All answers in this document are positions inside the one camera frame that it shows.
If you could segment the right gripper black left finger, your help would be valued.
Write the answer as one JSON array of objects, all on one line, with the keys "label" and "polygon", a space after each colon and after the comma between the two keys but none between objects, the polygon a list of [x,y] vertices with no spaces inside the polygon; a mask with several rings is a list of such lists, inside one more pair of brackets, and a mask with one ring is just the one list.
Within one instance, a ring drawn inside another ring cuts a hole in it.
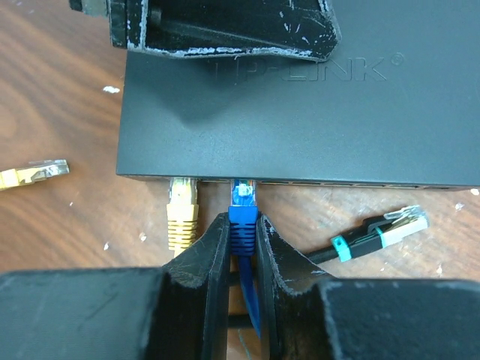
[{"label": "right gripper black left finger", "polygon": [[225,359],[230,225],[160,267],[1,275],[3,359]]}]

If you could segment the black network switch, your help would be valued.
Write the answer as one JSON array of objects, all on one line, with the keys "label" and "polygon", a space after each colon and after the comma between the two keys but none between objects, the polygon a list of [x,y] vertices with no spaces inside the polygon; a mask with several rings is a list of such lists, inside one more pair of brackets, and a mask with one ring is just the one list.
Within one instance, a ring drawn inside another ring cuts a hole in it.
[{"label": "black network switch", "polygon": [[127,54],[116,172],[479,185],[479,3],[336,1],[323,63]]}]

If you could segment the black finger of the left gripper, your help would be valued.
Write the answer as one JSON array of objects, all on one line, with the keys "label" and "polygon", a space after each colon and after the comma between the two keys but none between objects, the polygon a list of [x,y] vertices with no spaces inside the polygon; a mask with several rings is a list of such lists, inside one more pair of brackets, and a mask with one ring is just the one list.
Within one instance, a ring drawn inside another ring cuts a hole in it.
[{"label": "black finger of the left gripper", "polygon": [[330,1],[70,0],[109,21],[114,47],[170,59],[282,56],[326,61],[341,42]]}]

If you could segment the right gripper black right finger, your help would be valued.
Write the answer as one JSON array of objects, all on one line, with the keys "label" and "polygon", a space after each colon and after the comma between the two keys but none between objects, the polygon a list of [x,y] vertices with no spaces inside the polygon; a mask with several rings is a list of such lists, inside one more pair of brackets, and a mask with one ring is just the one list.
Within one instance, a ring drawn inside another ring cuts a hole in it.
[{"label": "right gripper black right finger", "polygon": [[336,278],[256,224],[264,359],[477,359],[479,284]]}]

